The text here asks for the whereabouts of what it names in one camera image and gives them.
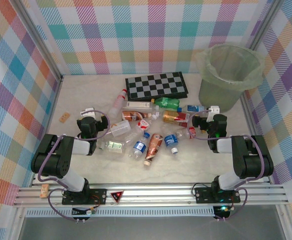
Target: trash can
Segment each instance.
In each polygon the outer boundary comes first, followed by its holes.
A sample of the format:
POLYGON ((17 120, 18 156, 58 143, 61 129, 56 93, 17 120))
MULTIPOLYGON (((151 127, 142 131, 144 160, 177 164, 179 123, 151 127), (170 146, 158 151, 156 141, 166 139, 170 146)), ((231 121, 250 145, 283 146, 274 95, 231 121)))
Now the trash can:
POLYGON ((263 81, 264 57, 235 45, 215 45, 195 55, 202 82, 199 101, 203 106, 230 110, 243 91, 263 81))

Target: wooden block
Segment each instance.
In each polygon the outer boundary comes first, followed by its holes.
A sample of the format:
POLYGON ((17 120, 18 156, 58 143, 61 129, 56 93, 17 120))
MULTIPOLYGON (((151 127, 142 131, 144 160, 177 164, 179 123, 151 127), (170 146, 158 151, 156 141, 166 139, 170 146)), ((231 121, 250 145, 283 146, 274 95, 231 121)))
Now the wooden block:
POLYGON ((49 184, 42 184, 39 197, 41 199, 48 197, 48 190, 49 190, 49 184))
POLYGON ((67 121, 67 119, 70 117, 70 114, 67 112, 64 112, 64 114, 60 117, 59 121, 64 123, 67 121))

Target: blue bottle cap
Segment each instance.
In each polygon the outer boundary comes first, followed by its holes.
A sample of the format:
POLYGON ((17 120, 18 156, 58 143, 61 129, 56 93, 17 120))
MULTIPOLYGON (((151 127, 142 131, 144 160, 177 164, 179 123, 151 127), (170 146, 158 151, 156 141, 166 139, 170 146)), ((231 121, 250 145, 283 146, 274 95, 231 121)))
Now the blue bottle cap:
POLYGON ((148 139, 148 138, 150 137, 150 134, 147 133, 147 132, 145 132, 145 133, 144 133, 144 137, 148 139))

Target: green bottle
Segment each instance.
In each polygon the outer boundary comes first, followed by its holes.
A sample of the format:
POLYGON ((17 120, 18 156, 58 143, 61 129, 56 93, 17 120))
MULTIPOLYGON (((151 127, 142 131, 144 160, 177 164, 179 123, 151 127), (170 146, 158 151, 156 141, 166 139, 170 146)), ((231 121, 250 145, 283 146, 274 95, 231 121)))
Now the green bottle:
POLYGON ((151 102, 161 108, 177 110, 180 101, 179 99, 161 97, 156 100, 151 99, 151 102))

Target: triangular sticker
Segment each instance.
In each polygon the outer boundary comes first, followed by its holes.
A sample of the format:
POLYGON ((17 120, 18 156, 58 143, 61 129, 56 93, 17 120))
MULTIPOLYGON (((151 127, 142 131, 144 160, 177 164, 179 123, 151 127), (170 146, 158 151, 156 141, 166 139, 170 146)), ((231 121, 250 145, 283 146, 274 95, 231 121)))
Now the triangular sticker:
POLYGON ((111 192, 110 195, 116 201, 116 203, 119 203, 123 193, 124 191, 116 191, 116 192, 111 192))

